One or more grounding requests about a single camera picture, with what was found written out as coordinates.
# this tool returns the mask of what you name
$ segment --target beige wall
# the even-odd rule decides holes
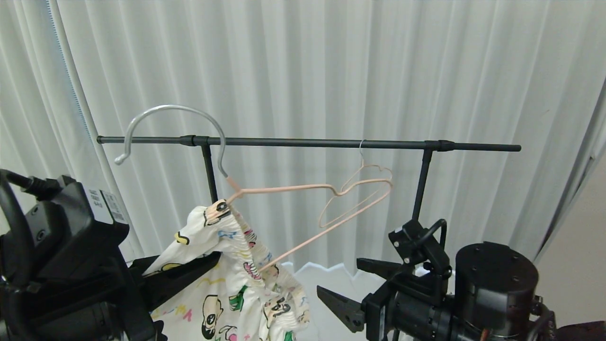
[[[537,262],[558,326],[606,319],[606,157],[589,176]]]

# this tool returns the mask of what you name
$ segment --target hanger hook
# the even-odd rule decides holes
[[[365,139],[360,141],[360,146],[358,147],[358,151],[360,151],[360,157],[362,157],[362,165],[364,165],[364,154],[362,154],[362,142],[364,142],[364,140]]]
[[[203,111],[200,111],[198,109],[180,106],[178,104],[164,104],[161,106],[153,107],[153,108],[147,109],[145,112],[140,113],[139,115],[135,116],[135,118],[128,125],[128,131],[126,131],[126,135],[124,135],[124,153],[122,155],[118,156],[114,160],[114,163],[120,165],[124,162],[124,160],[126,160],[130,156],[130,145],[133,141],[133,133],[135,132],[135,127],[139,123],[141,123],[141,121],[143,119],[145,119],[146,117],[148,117],[149,115],[151,115],[155,112],[160,112],[163,110],[170,110],[170,109],[183,110],[183,111],[197,113],[198,115],[209,120],[215,126],[215,128],[219,132],[219,139],[221,141],[221,147],[219,149],[219,171],[225,178],[227,178],[228,175],[227,175],[225,169],[223,169],[223,154],[225,153],[225,134],[223,133],[223,129],[221,129],[221,126],[219,125],[219,123],[209,114],[207,114]]]

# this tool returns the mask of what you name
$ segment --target green cartoon print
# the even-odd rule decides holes
[[[248,288],[248,286],[243,286],[236,295],[229,297],[229,306],[231,311],[242,311],[242,306],[244,306],[244,291],[246,288]]]

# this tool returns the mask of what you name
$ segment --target blue print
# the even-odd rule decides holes
[[[219,235],[219,238],[221,238],[221,237],[227,237],[229,239],[233,239],[233,236],[235,236],[236,233],[237,232],[217,231],[217,235]]]

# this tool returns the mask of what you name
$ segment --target clothes hanger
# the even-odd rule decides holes
[[[367,165],[367,166],[374,166],[377,167],[380,171],[388,171],[390,173],[390,177],[389,178],[376,178],[376,179],[369,179],[369,180],[359,180],[359,181],[355,181],[354,183],[352,183],[351,185],[349,185],[347,188],[345,188],[345,186],[351,182],[351,179],[353,179],[353,177],[360,173],[360,171],[364,168],[364,164],[362,164],[362,167],[360,167],[355,173],[354,175],[352,175],[352,177],[343,185],[343,187],[341,187],[341,191],[337,191],[337,189],[330,185],[330,184],[306,184],[306,185],[297,185],[297,186],[284,186],[284,187],[269,187],[269,188],[241,188],[234,179],[232,179],[232,177],[230,177],[227,172],[225,171],[225,169],[223,168],[223,155],[225,154],[225,134],[223,133],[223,129],[221,129],[221,126],[219,125],[219,123],[209,114],[197,110],[197,109],[193,109],[190,107],[185,107],[185,106],[181,106],[178,104],[164,104],[161,106],[156,106],[153,107],[151,109],[146,110],[145,112],[140,113],[139,115],[135,116],[134,119],[132,119],[132,121],[130,122],[130,124],[128,125],[128,130],[127,133],[124,135],[124,153],[120,156],[118,156],[115,160],[114,163],[120,165],[122,164],[131,154],[131,144],[132,144],[132,139],[133,139],[133,133],[135,131],[136,126],[146,117],[148,117],[149,115],[156,113],[156,112],[160,112],[163,110],[170,110],[170,109],[176,109],[176,110],[183,110],[183,111],[188,111],[188,112],[192,112],[192,113],[196,113],[204,118],[206,118],[207,120],[209,120],[217,129],[217,131],[219,132],[219,140],[221,142],[221,145],[219,147],[219,171],[221,172],[221,174],[223,175],[223,177],[225,178],[225,180],[227,181],[227,183],[234,189],[235,193],[229,198],[227,199],[225,202],[227,204],[231,204],[234,200],[236,200],[237,198],[242,198],[245,194],[269,194],[269,193],[281,193],[281,192],[291,192],[291,191],[301,191],[301,190],[305,190],[305,189],[318,189],[318,188],[324,188],[324,189],[328,189],[333,193],[333,198],[331,198],[327,205],[325,206],[324,210],[322,211],[322,215],[321,218],[324,214],[324,212],[326,211],[328,205],[332,202],[332,200],[335,197],[342,197],[345,194],[349,193],[354,187],[359,186],[361,184],[367,184],[367,183],[385,183],[388,185],[388,190],[379,198],[375,199],[374,201],[372,201],[370,204],[364,206],[363,208],[358,209],[356,212],[350,214],[349,216],[345,217],[343,220],[335,223],[333,226],[327,228],[326,230],[316,234],[314,237],[309,238],[308,240],[304,241],[303,243],[299,244],[298,246],[294,247],[293,249],[285,252],[284,254],[280,255],[279,257],[276,257],[275,259],[273,259],[271,262],[267,263],[266,265],[264,265],[261,268],[261,271],[267,269],[268,267],[274,265],[275,263],[277,263],[278,261],[282,260],[283,258],[285,258],[286,256],[290,255],[291,253],[297,251],[298,249],[302,248],[303,246],[313,242],[314,240],[318,239],[319,237],[322,237],[323,235],[327,234],[328,232],[332,231],[333,229],[337,228],[338,226],[344,224],[345,222],[351,220],[352,218],[354,218],[355,216],[359,215],[360,213],[366,211],[368,208],[376,205],[377,203],[379,203],[381,200],[383,200],[385,197],[387,197],[389,195],[389,193],[391,192],[391,189],[393,188],[393,183],[391,182],[391,170],[389,168],[386,167],[380,167],[378,165]],[[366,202],[370,197],[366,198],[365,200],[363,200],[361,203],[357,204],[353,209],[350,209],[349,211],[347,211],[346,213],[342,214],[341,216],[339,216],[338,218],[332,220],[330,223],[334,222],[335,220],[342,218],[344,215],[346,215],[347,213],[351,212],[352,210],[358,208],[361,204],[363,204],[364,202]]]

